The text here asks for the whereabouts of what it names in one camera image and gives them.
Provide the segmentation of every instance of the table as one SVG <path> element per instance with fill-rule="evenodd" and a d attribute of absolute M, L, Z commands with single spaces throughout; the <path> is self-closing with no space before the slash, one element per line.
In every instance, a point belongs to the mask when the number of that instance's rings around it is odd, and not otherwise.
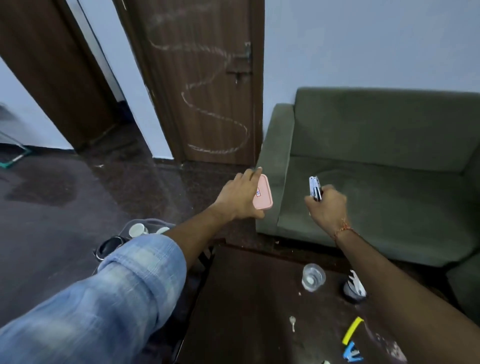
<path fill-rule="evenodd" d="M 362 363 L 401 363 L 372 302 L 353 305 L 341 295 L 346 275 L 327 271 L 312 293 L 302 287 L 303 266 L 218 247 L 177 363 L 346 363 L 341 341 L 357 316 L 366 323 L 352 337 Z"/>

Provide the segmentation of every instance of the person's left hand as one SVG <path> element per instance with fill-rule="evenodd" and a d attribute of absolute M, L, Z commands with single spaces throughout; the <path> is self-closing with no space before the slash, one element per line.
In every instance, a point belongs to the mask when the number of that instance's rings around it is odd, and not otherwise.
<path fill-rule="evenodd" d="M 232 181 L 228 181 L 211 207 L 225 214 L 229 219 L 264 218 L 265 213 L 253 207 L 253 197 L 257 193 L 258 180 L 262 167 L 255 172 L 248 169 L 245 173 L 237 173 Z"/>

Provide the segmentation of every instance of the bracelet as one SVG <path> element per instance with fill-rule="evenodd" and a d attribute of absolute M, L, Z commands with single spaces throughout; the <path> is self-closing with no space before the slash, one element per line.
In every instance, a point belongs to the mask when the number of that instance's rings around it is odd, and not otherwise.
<path fill-rule="evenodd" d="M 338 234 L 341 233 L 342 231 L 345 231 L 345 230 L 352 230 L 355 234 L 357 234 L 357 232 L 350 225 L 348 225 L 348 223 L 345 221 L 345 219 L 342 219 L 342 227 L 340 229 L 338 229 L 335 232 L 335 234 L 333 235 L 333 241 L 336 242 L 336 240 L 338 238 Z"/>

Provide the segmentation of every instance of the floor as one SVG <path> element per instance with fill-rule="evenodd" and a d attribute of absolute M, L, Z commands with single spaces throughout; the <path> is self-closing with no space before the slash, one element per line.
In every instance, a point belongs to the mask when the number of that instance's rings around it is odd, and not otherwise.
<path fill-rule="evenodd" d="M 92 274 L 92 250 L 134 218 L 180 223 L 208 207 L 244 166 L 155 162 L 135 125 L 127 124 L 80 155 L 40 151 L 0 170 L 0 326 Z M 219 234 L 228 244 L 316 262 L 348 272 L 336 249 L 255 232 L 235 221 Z M 434 268 L 399 263 L 451 298 Z"/>

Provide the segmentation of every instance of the door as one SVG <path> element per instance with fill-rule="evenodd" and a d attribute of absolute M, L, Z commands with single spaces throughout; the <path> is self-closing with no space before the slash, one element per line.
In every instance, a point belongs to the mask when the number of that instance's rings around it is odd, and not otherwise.
<path fill-rule="evenodd" d="M 0 0 L 0 56 L 77 149 L 116 123 L 115 99 L 68 12 L 64 0 Z"/>
<path fill-rule="evenodd" d="M 151 97 L 163 102 L 159 119 L 172 151 L 180 144 L 187 160 L 254 164 L 261 131 L 250 0 L 123 0 L 117 9 L 123 5 L 149 68 Z"/>

